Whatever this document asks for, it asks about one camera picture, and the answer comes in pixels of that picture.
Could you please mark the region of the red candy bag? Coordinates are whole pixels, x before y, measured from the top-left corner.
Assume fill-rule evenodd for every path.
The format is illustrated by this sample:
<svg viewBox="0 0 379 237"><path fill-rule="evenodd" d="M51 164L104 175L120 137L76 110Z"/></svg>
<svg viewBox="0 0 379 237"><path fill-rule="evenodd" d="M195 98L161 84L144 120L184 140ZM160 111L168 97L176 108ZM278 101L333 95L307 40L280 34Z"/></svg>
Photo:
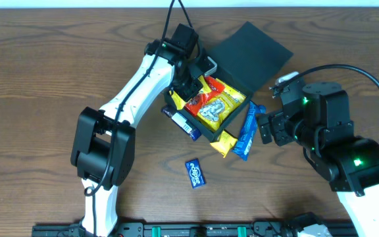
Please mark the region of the red candy bag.
<svg viewBox="0 0 379 237"><path fill-rule="evenodd" d="M211 76L200 76L198 80L202 84L202 88L199 93L185 105L185 109L194 117L197 116L199 110L212 98L222 93L225 89L225 85L216 78Z"/></svg>

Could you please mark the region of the yellow snack packet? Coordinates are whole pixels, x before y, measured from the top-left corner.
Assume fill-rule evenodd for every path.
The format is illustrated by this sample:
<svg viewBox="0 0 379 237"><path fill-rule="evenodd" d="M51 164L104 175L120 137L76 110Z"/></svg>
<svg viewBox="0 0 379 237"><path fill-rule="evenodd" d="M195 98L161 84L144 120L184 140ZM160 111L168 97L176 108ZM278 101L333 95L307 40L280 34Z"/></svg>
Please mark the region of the yellow snack packet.
<svg viewBox="0 0 379 237"><path fill-rule="evenodd" d="M225 158L236 145L237 141L237 138L223 130L217 141L211 142L210 145Z"/></svg>
<svg viewBox="0 0 379 237"><path fill-rule="evenodd" d="M196 111L204 102L206 102L206 99L208 98L208 94L211 93L212 90L209 87L208 83L206 82L204 76L200 76L196 80L196 82L201 82L203 84L203 88L194 98L192 98L189 101L184 101L184 98L180 96L176 90L170 90L168 92L177 110L181 110L184 107L187 107L190 111Z"/></svg>

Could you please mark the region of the yellow Hacks candy bag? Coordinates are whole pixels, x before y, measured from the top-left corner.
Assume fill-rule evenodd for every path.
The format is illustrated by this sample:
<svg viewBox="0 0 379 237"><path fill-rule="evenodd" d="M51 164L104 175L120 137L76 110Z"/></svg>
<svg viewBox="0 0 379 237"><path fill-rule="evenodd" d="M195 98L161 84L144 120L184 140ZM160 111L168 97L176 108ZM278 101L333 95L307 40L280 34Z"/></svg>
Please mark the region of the yellow Hacks candy bag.
<svg viewBox="0 0 379 237"><path fill-rule="evenodd" d="M201 106L197 119L216 132L229 115L245 101L246 96L218 78L209 76L205 81L211 91L218 94Z"/></svg>

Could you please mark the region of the dark green box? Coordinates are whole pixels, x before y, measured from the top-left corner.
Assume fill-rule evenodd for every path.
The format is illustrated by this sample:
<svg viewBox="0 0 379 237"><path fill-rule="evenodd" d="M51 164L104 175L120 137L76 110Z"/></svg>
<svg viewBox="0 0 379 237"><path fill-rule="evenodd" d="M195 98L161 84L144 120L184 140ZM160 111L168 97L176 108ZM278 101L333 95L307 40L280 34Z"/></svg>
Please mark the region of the dark green box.
<svg viewBox="0 0 379 237"><path fill-rule="evenodd" d="M236 33L209 49L207 55L218 65L213 78L222 80L246 96L243 103L228 115L215 132L186 110L179 111L208 141L215 142L249 104L254 93L280 71L293 53L251 22L245 22Z"/></svg>

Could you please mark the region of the blue Eclipse mint box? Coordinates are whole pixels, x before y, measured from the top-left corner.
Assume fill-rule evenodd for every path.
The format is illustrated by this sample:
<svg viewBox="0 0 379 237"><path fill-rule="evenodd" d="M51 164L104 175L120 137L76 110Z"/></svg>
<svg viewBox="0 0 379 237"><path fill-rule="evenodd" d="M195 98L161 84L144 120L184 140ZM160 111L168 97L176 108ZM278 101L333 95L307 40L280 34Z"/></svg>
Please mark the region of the blue Eclipse mint box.
<svg viewBox="0 0 379 237"><path fill-rule="evenodd" d="M193 189L206 185L205 177L199 163L199 159L193 159L186 162L186 170Z"/></svg>

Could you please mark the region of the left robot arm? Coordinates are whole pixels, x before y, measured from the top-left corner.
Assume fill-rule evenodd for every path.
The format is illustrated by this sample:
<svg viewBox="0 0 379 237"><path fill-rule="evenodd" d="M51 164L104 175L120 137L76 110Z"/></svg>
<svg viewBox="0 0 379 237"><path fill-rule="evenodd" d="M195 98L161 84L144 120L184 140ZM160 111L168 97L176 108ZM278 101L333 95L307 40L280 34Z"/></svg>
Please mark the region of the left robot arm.
<svg viewBox="0 0 379 237"><path fill-rule="evenodd" d="M80 113L70 162L86 197L81 236L108 236L114 230L118 187L135 158L136 128L156 97L170 89L187 102L202 89L202 73L190 57L197 48L198 34L179 24L171 38L147 45L138 70L114 98Z"/></svg>

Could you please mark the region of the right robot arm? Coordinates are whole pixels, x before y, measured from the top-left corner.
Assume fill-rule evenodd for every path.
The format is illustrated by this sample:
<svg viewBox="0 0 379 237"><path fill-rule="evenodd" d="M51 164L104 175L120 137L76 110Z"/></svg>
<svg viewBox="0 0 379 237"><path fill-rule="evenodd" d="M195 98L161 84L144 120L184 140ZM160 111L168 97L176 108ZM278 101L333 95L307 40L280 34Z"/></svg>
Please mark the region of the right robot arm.
<svg viewBox="0 0 379 237"><path fill-rule="evenodd" d="M257 119L262 142L296 142L325 179L359 236L379 236L379 144L356 136L349 97L335 82L279 79L282 108Z"/></svg>

